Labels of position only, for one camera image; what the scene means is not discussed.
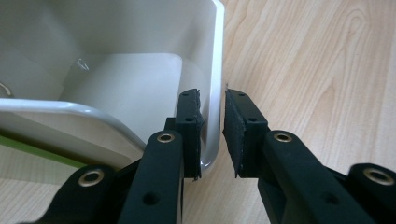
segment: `white container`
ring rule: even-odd
[[[123,167],[198,89],[204,170],[219,148],[223,17],[217,0],[2,1],[0,131]]]

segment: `black plastic bracket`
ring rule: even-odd
[[[201,129],[204,119],[200,112],[200,94],[196,89],[183,91],[178,96],[177,114],[168,118],[165,130],[174,130],[183,136],[184,177],[201,177]]]
[[[107,223],[107,199],[115,179],[114,170],[105,165],[90,165],[75,171],[35,224]]]
[[[148,140],[118,223],[180,223],[183,140],[162,131]]]
[[[235,173],[259,178],[271,223],[396,223],[394,172],[373,164],[348,176],[328,169],[296,135],[270,131],[241,91],[226,91],[223,133]]]

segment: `light wood laminate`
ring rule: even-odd
[[[396,171],[395,1],[223,4],[224,89],[249,94],[271,129],[297,134],[334,170],[372,162]],[[204,175],[186,180],[184,223],[269,222],[257,180],[234,178],[223,137]],[[0,179],[0,222],[39,217],[57,188]]]

